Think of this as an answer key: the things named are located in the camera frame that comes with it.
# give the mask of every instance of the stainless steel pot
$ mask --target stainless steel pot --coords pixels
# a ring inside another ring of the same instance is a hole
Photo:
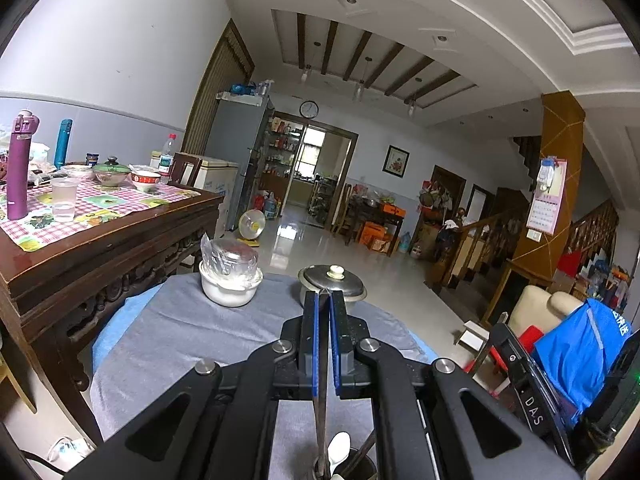
[[[298,279],[300,286],[300,304],[305,304],[305,294],[308,290],[320,292],[323,289],[341,290],[344,294],[344,303],[347,306],[355,301],[364,300],[367,297],[367,289],[362,280],[337,265],[312,265],[300,269]]]

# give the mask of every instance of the checkered tablecloth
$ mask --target checkered tablecloth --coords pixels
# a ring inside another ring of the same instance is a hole
[[[0,228],[24,251],[31,252],[114,218],[198,195],[197,191],[165,184],[159,184],[150,192],[142,192],[128,180],[120,187],[81,182],[76,195],[74,220],[60,223],[53,219],[50,185],[28,190],[29,213],[20,220],[7,219],[6,189],[0,186]]]

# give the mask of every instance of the blue bag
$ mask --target blue bag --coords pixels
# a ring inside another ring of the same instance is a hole
[[[532,357],[577,410],[566,421],[570,426],[595,400],[629,336],[631,327],[620,314],[587,300],[535,343]]]

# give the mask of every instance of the beige armchair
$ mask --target beige armchair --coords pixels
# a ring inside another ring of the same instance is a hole
[[[508,325],[517,337],[531,325],[546,334],[581,305],[580,300],[566,292],[549,294],[538,286],[527,285],[511,313]]]

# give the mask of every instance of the blue cloth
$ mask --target blue cloth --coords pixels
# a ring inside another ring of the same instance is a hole
[[[111,317],[109,322],[98,334],[92,347],[94,372],[98,369],[98,366],[100,366],[104,358],[107,357],[111,349],[116,346],[116,343],[127,331],[129,325],[136,320],[140,312],[142,312],[142,309],[146,307],[146,304],[151,301],[151,298],[160,290],[161,286],[162,283],[146,290],[142,294],[127,298],[124,300],[124,305],[113,314],[113,317]]]
[[[595,400],[630,335],[631,327],[620,314],[587,300],[535,343],[533,358],[577,410],[566,420],[570,426]]]

